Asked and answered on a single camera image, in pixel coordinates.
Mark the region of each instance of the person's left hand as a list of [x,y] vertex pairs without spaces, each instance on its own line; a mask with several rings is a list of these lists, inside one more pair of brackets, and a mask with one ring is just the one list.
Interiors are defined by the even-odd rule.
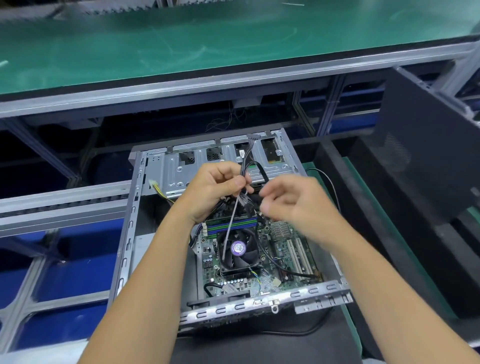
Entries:
[[240,165],[235,162],[204,163],[173,207],[198,224],[207,218],[221,197],[237,195],[243,187],[253,192],[249,174],[245,177],[239,174]]

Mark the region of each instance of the cpu fan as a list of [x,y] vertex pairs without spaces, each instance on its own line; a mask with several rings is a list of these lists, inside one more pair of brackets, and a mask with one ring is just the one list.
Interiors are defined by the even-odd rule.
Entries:
[[[231,230],[227,242],[226,234],[226,231],[223,231],[216,236],[221,274],[236,274],[258,267],[260,253],[255,234],[248,229]],[[225,260],[222,260],[224,244],[227,246]]]

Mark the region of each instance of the person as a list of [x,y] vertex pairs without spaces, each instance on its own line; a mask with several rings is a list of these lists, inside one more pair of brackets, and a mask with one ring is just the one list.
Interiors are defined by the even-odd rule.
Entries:
[[[252,192],[250,177],[239,173],[234,162],[200,167],[158,227],[79,363],[170,361],[190,232],[219,198],[236,195],[244,187]],[[289,222],[337,258],[387,363],[480,364],[480,356],[339,214],[316,179],[282,175],[270,180],[260,195],[260,210],[266,216]]]

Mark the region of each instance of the green table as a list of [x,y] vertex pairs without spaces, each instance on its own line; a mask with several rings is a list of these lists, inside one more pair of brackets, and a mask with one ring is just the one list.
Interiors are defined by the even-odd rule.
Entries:
[[3,23],[0,94],[449,39],[479,21],[478,0],[234,0]]

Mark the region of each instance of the hand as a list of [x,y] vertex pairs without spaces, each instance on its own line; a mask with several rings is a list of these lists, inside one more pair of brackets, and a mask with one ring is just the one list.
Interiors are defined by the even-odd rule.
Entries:
[[278,176],[260,191],[260,210],[269,218],[285,220],[327,250],[354,231],[313,177]]
[[195,224],[204,221],[221,197],[237,195],[244,187],[253,192],[249,174],[239,174],[238,163],[204,163],[172,208],[186,213]]

